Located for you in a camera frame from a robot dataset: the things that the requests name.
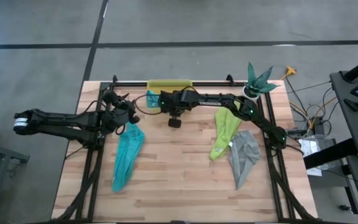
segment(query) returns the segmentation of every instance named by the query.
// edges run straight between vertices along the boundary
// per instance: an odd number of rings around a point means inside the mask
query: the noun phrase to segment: gray cloth
[[[229,162],[233,169],[236,189],[246,181],[251,167],[260,159],[260,148],[254,136],[249,131],[240,131],[232,139]]]

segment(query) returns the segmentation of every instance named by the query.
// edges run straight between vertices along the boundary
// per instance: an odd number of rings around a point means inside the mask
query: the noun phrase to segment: concrete floor
[[[102,0],[0,0],[0,44],[91,43],[101,4]],[[112,0],[105,16],[100,43],[358,40],[358,0]],[[31,155],[13,179],[6,178],[0,223],[49,219],[67,141],[43,134],[15,135],[13,115],[30,108],[74,113],[89,52],[0,50],[0,146]],[[257,73],[273,65],[271,79],[280,78],[286,65],[294,66],[298,73],[290,81],[299,89],[326,82],[331,72],[355,66],[358,45],[98,49],[90,80],[110,80],[113,74],[120,80],[222,80],[227,74],[244,79],[248,61]],[[315,104],[329,87],[298,95],[305,106]],[[289,97],[297,103],[293,94]],[[339,107],[331,122],[330,137],[349,138]],[[343,190],[313,189],[313,195],[320,218],[358,223],[358,215],[336,208],[348,204]]]

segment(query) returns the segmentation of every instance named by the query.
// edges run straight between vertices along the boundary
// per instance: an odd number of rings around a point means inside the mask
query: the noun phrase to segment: white pot
[[[248,100],[252,100],[252,101],[257,101],[260,97],[260,95],[256,96],[256,97],[247,96],[246,95],[246,86],[242,87],[242,95],[245,96]]]

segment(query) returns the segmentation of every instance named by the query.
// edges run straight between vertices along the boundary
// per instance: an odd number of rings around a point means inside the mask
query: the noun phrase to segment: teal cloth
[[[126,124],[126,131],[119,136],[112,191],[118,192],[131,179],[136,157],[144,143],[144,133],[131,123]]]
[[[158,106],[158,99],[160,96],[156,96],[153,90],[147,90],[147,108],[159,108]]]

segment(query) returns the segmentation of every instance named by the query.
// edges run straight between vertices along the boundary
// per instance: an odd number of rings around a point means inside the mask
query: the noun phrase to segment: butcher block tabletop
[[[283,81],[270,92],[277,125],[294,128],[290,104]],[[84,82],[77,113],[97,100],[101,82]],[[200,93],[241,95],[241,87],[196,87]],[[115,87],[118,95],[129,93],[133,100],[145,94],[145,87]],[[146,97],[138,101],[146,108]],[[258,141],[262,158],[250,171],[244,185],[236,190],[228,152],[211,161],[209,152],[216,140],[214,114],[217,107],[198,106],[186,111],[181,128],[168,127],[168,114],[146,115],[137,111],[138,127],[145,142],[136,159],[131,180],[120,192],[112,191],[114,162],[119,136],[109,134],[104,145],[94,222],[274,222],[277,221],[272,185],[262,131],[250,121],[241,121],[239,131],[249,130]],[[287,144],[298,147],[288,139]],[[81,145],[71,141],[67,154]],[[317,217],[302,155],[291,148],[283,150],[291,191],[306,210]],[[80,190],[86,149],[70,156],[63,165],[52,218],[61,215]],[[88,211],[90,190],[83,214]],[[285,196],[280,191],[284,217],[288,217]]]

